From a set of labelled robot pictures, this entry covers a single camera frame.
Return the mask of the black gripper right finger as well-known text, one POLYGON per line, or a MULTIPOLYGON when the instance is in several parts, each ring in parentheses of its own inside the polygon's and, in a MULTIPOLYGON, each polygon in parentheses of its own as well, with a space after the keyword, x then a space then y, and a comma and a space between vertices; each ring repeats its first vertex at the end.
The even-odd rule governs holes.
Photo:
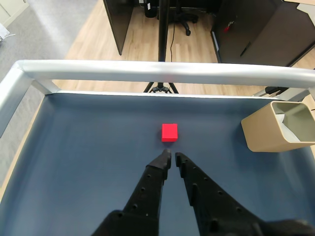
POLYGON ((266 222, 244 208, 186 155, 175 154, 202 236, 313 236, 315 229, 300 220, 266 222))

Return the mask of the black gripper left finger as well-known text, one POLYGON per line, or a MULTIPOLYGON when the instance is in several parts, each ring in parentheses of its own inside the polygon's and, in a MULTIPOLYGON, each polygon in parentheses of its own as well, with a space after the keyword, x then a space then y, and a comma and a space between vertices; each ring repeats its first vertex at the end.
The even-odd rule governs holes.
POLYGON ((94 236, 157 236, 164 181, 171 167, 171 152, 165 149, 145 168, 122 210, 108 214, 94 236))

